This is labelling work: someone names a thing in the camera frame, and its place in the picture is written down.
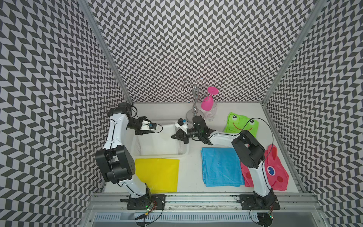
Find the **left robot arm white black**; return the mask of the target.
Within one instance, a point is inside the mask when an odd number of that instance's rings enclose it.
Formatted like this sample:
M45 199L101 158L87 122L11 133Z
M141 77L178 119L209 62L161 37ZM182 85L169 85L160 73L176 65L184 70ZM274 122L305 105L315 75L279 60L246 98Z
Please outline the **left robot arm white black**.
M106 182L123 187L134 200L151 200L150 189L136 175L135 160L126 147L126 131L132 129L140 136L152 131L146 117L132 116L132 108L133 105L123 102L108 111L108 136L103 148L96 152L95 160Z

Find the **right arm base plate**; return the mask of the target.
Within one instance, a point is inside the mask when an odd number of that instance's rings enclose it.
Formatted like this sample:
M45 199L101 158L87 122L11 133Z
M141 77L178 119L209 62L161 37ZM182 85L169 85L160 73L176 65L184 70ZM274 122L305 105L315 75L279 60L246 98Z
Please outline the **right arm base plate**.
M281 209L278 198L275 195L261 197L254 194L238 195L243 210L278 211Z

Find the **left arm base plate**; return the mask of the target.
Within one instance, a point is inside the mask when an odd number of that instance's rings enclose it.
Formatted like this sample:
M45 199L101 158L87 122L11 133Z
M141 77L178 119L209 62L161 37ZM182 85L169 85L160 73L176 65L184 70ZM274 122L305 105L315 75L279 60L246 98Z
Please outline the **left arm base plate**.
M153 205L156 210L163 210L165 207L165 194L144 195L133 199L131 196L126 200L128 210L146 211Z

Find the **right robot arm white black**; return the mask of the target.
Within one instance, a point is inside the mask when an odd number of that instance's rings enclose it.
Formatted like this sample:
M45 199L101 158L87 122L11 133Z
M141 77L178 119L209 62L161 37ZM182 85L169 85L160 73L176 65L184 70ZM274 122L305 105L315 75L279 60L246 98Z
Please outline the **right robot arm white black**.
M208 128L202 116L193 117L192 128L183 119L175 122L178 129L172 139L189 143L189 139L198 138L207 145L222 145L231 147L235 150L239 160L248 167L254 184L254 198L260 205L269 206L276 200L273 189L271 188L265 170L265 148L248 130L241 130L237 134L219 132Z

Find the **white plastic perforated basket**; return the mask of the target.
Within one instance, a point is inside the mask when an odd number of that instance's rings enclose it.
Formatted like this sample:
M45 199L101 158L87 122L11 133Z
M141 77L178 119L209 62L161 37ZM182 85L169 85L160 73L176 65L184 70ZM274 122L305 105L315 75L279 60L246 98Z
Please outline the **white plastic perforated basket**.
M177 128L172 120L157 121L158 133L136 135L135 130L127 130L127 149L135 159L179 159L189 153L189 144L172 139Z

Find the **yellow raincoat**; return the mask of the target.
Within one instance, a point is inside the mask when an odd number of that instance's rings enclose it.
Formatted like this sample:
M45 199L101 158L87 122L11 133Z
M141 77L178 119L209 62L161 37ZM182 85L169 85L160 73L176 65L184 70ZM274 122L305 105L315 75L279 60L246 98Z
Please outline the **yellow raincoat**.
M178 187L178 159L136 159L136 175L152 194L175 193Z

